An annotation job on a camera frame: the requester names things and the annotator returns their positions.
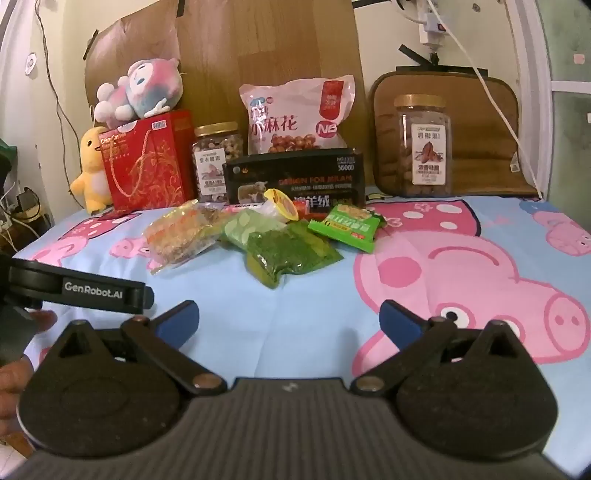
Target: gold jar lid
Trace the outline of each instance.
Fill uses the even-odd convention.
[[[409,95],[397,96],[394,100],[394,106],[432,106],[435,108],[445,108],[445,100],[438,95],[411,93]]]
[[[222,122],[220,124],[202,125],[195,129],[196,137],[205,137],[206,135],[216,135],[226,132],[235,132],[238,130],[236,122]]]

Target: cartoon pig snout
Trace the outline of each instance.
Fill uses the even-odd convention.
[[[562,293],[556,293],[546,304],[544,326],[564,360],[578,357],[589,344],[591,327],[585,309]]]

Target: yellow plush toy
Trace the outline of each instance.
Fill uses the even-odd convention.
[[[84,193],[86,211],[90,214],[100,212],[113,203],[100,152],[99,134],[106,131],[105,127],[94,127],[84,134],[80,142],[82,173],[70,185],[72,193]]]

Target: red gift box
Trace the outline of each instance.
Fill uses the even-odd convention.
[[[99,138],[115,210],[172,207],[196,197],[188,110],[137,120]]]

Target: jar label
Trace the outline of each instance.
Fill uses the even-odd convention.
[[[413,185],[445,185],[445,125],[413,124]]]
[[[195,152],[194,158],[201,195],[226,193],[226,182],[223,178],[226,151],[223,148],[203,150]]]

